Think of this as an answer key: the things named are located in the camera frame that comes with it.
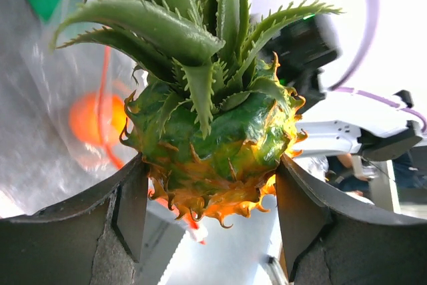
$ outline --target white surface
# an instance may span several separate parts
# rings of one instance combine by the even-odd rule
[[[253,0],[253,13],[268,13],[290,1]],[[321,0],[343,7],[347,14],[332,16],[343,55],[327,65],[322,83],[328,87],[347,69],[356,54],[365,22],[364,0]],[[380,21],[371,50],[357,74],[346,86],[371,91],[378,95],[392,95],[411,91],[416,109],[427,115],[427,73],[425,71],[425,39],[427,26],[421,21],[427,13],[424,0],[380,0]]]

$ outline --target person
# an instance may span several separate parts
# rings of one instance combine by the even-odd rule
[[[352,156],[350,154],[327,157],[328,170],[338,175],[353,167]],[[394,178],[398,188],[419,188],[416,168],[412,163],[409,152],[402,154],[392,160],[394,169]],[[369,183],[367,178],[357,178],[350,175],[341,180],[336,186],[343,192],[358,192],[365,194],[369,192]]]

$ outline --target clear plastic bag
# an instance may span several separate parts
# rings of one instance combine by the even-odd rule
[[[135,150],[121,145],[118,137],[126,119],[123,100],[135,89],[139,95],[147,85],[147,73],[134,74],[137,85],[132,78],[135,63],[119,51],[98,44],[72,45],[54,52],[49,49],[57,26],[82,1],[62,0],[50,22],[41,28],[41,32],[31,34],[21,48],[47,116],[65,143],[69,158],[64,162],[63,158],[67,156],[62,154],[55,162],[59,168],[57,177],[52,178],[49,174],[38,177],[36,189],[26,191],[26,194],[19,190],[15,193],[12,198],[26,214],[91,187],[136,155]],[[94,27],[99,26],[82,23],[70,26],[60,35],[57,44]],[[43,144],[49,145],[49,142],[43,141]],[[43,166],[37,159],[33,161]],[[82,171],[76,167],[83,169],[85,175],[81,175]],[[29,193],[36,200],[30,206],[25,203]],[[149,202],[147,210],[165,221],[188,227],[188,220],[175,221],[176,213],[159,202]],[[190,222],[189,226],[194,229],[197,224]]]
[[[135,151],[122,146],[118,140],[126,119],[123,100],[135,88],[131,78],[134,62],[114,49],[96,44],[49,50],[56,27],[81,2],[62,0],[41,35],[34,35],[22,54],[49,118],[71,157],[101,180],[135,155]],[[58,44],[94,27],[98,26],[71,26],[61,35]],[[138,90],[143,90],[143,79],[139,84]]]

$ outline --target orange fruit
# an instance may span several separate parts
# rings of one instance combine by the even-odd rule
[[[126,124],[124,102],[118,95],[105,94],[101,111],[103,142],[114,145]],[[88,93],[77,100],[69,111],[69,126],[81,142],[101,146],[99,134],[98,93]]]

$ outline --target pineapple skin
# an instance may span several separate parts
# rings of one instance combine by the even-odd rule
[[[255,74],[278,82],[278,64],[259,61]],[[169,86],[150,83],[139,97],[125,102],[133,123],[124,131],[126,145],[143,154],[153,179],[151,199],[163,198],[169,208],[176,206],[177,219],[190,213],[194,220],[216,218],[223,227],[230,214],[250,217],[262,208],[262,198],[275,194],[274,171],[284,153],[292,156],[292,145],[306,138],[295,127],[296,111],[304,99],[296,100],[294,89],[286,88],[289,104],[280,106],[263,93],[252,93],[243,103],[217,114],[211,133],[203,139],[196,114],[179,106],[166,122],[164,132],[158,124],[159,111]]]

